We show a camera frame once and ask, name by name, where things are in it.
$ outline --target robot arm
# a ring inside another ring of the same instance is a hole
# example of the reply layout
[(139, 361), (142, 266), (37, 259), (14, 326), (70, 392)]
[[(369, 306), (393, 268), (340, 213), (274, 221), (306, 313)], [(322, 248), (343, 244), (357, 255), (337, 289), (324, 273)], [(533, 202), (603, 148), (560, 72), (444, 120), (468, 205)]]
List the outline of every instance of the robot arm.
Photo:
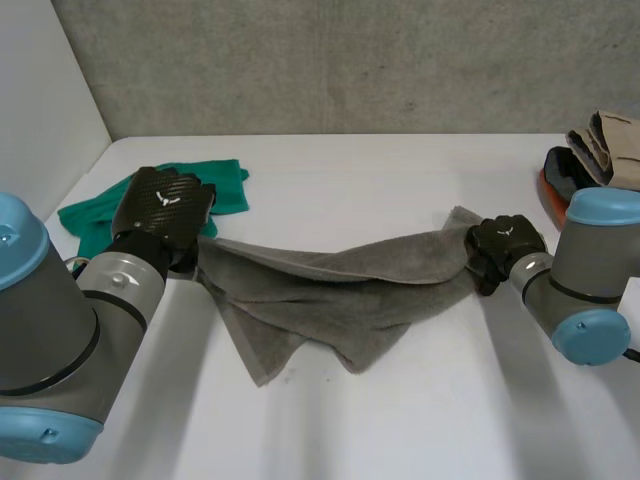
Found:
[(83, 458), (103, 429), (164, 293), (193, 271), (215, 188), (142, 168), (112, 223), (113, 243), (77, 276), (44, 225), (0, 194), (0, 455)]
[(630, 277), (640, 276), (640, 193), (579, 191), (567, 210), (556, 255), (522, 216), (473, 227), (467, 243), (479, 291), (508, 279), (554, 347), (578, 365), (627, 354), (631, 332), (617, 312)]

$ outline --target blue joint cap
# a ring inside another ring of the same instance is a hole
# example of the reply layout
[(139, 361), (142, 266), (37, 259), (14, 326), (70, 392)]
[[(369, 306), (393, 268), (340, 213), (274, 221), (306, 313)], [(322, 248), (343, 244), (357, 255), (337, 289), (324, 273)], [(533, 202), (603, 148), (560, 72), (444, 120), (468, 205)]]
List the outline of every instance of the blue joint cap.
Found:
[(629, 347), (631, 330), (615, 310), (593, 309), (564, 319), (551, 342), (564, 357), (577, 365), (604, 365)]
[(640, 223), (640, 193), (602, 187), (579, 190), (571, 198), (567, 218), (584, 225), (635, 225)]
[(67, 464), (84, 458), (104, 426), (90, 418), (30, 407), (0, 407), (0, 456)]
[(48, 251), (44, 224), (18, 197), (0, 192), (0, 290), (33, 272)]

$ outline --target green towel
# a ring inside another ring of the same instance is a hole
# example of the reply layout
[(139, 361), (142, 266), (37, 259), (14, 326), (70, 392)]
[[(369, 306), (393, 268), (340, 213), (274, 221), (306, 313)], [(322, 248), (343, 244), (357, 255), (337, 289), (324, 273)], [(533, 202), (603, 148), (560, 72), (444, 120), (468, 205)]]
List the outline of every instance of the green towel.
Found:
[[(166, 163), (156, 168), (175, 168), (178, 173), (195, 174), (202, 183), (213, 183), (216, 186), (216, 202), (211, 209), (212, 214), (223, 215), (249, 210), (242, 188), (242, 182), (249, 178), (249, 172), (240, 168), (238, 160)], [(109, 246), (112, 240), (111, 220), (130, 180), (129, 176), (91, 200), (58, 210), (60, 223), (64, 228), (72, 235), (80, 237), (79, 256), (93, 258)], [(207, 237), (217, 235), (218, 229), (211, 217), (200, 233)]]

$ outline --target black ring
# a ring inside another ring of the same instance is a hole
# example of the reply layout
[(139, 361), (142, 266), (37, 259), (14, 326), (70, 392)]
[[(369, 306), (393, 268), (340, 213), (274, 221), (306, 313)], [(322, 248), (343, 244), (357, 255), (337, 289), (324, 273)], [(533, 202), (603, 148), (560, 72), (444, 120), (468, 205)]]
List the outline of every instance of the black ring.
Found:
[(45, 378), (44, 380), (39, 381), (33, 385), (29, 385), (27, 387), (14, 388), (11, 390), (0, 390), (0, 396), (5, 397), (21, 397), (23, 395), (31, 395), (33, 393), (40, 392), (46, 388), (49, 388), (55, 385), (58, 382), (61, 382), (73, 372), (75, 372), (78, 368), (82, 366), (84, 362), (91, 356), (93, 351), (96, 349), (96, 345), (98, 345), (98, 341), (100, 340), (100, 321), (98, 320), (98, 315), (95, 310), (93, 314), (96, 317), (96, 328), (93, 331), (93, 336), (91, 340), (89, 340), (89, 344), (82, 351), (82, 353), (69, 365), (64, 367), (62, 370), (51, 375), (49, 378)]
[(553, 277), (549, 277), (549, 283), (559, 292), (564, 293), (565, 295), (573, 297), (577, 300), (582, 300), (583, 302), (596, 303), (598, 305), (613, 305), (622, 301), (622, 295), (618, 295), (615, 297), (598, 297), (596, 295), (587, 295), (586, 293), (576, 292), (575, 290), (571, 290), (570, 288), (559, 284), (553, 279)]
[(142, 333), (145, 333), (147, 331), (147, 321), (144, 319), (144, 316), (140, 313), (140, 310), (138, 310), (136, 307), (131, 305), (126, 300), (123, 300), (120, 297), (116, 297), (115, 295), (112, 295), (110, 293), (100, 292), (98, 290), (83, 290), (82, 293), (84, 293), (84, 296), (87, 298), (102, 300), (104, 302), (111, 303), (118, 308), (121, 308), (122, 310), (127, 312), (129, 315), (131, 315), (136, 322), (138, 322), (138, 324), (140, 325), (140, 328), (142, 328)]
[(551, 270), (550, 268), (545, 268), (544, 270), (540, 270), (533, 277), (531, 277), (529, 280), (527, 280), (527, 283), (524, 285), (524, 288), (522, 289), (522, 304), (523, 305), (527, 304), (527, 302), (525, 302), (525, 297), (527, 296), (527, 290), (529, 289), (529, 286), (533, 283), (533, 281), (536, 278), (538, 278), (539, 276), (541, 276), (544, 273), (549, 273), (550, 270)]

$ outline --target white table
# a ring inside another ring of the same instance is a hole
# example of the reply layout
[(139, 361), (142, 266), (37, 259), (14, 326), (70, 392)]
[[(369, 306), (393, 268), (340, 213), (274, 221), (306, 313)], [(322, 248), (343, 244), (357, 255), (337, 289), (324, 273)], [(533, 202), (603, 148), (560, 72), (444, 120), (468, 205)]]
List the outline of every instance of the white table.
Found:
[[(113, 144), (63, 202), (143, 165), (238, 158), (251, 211), (223, 237), (336, 251), (440, 228), (454, 205), (522, 213), (552, 250), (536, 175), (561, 135), (132, 138)], [(77, 240), (47, 226), (63, 257)], [(632, 284), (621, 311), (640, 339)], [(364, 374), (307, 343), (261, 389), (213, 301), (169, 281), (89, 456), (70, 466), (0, 462), (12, 480), (638, 478), (640, 365), (564, 360), (507, 287), (407, 335)]]

